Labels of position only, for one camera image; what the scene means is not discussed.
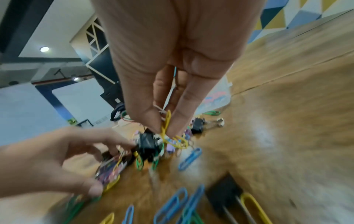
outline table surface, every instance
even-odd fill
[[[221,109],[225,126],[193,138],[202,155],[183,172],[177,167],[190,149],[160,161],[156,171],[128,167],[118,184],[72,224],[98,224],[111,212],[114,223],[121,223],[131,204],[134,224],[152,223],[156,211],[179,188],[191,194],[227,171],[253,194],[274,224],[352,223],[353,22],[350,11],[250,44],[228,73],[233,86],[231,103]],[[130,138],[142,127],[130,124],[116,130]],[[87,155],[65,163],[66,169],[84,175],[92,175],[97,166]],[[65,196],[41,193],[3,199],[0,223],[57,223]],[[213,212],[206,197],[197,211],[206,224],[229,223]],[[247,223],[237,207],[230,211],[240,224]]]

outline whiteboard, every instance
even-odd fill
[[[31,83],[0,89],[0,146],[69,126]]]
[[[88,119],[94,126],[113,123],[109,120],[113,108],[102,97],[102,87],[96,79],[89,79],[54,89],[52,93],[80,123]]]

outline recessed light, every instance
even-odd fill
[[[47,46],[41,47],[40,51],[47,52],[47,51],[49,51],[49,47],[47,47]]]

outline plastic container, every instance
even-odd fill
[[[226,75],[208,93],[203,102],[199,105],[194,115],[202,114],[211,110],[226,106],[231,101],[229,83]]]

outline hand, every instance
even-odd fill
[[[39,191],[100,196],[103,186],[99,181],[62,169],[64,160],[86,152],[101,161],[102,154],[93,143],[107,145],[113,155],[118,153],[117,145],[125,150],[134,147],[111,128],[78,127],[62,128],[4,147],[0,152],[0,197]]]
[[[265,0],[92,0],[110,44],[131,118],[160,133],[181,134],[202,100],[242,54]]]

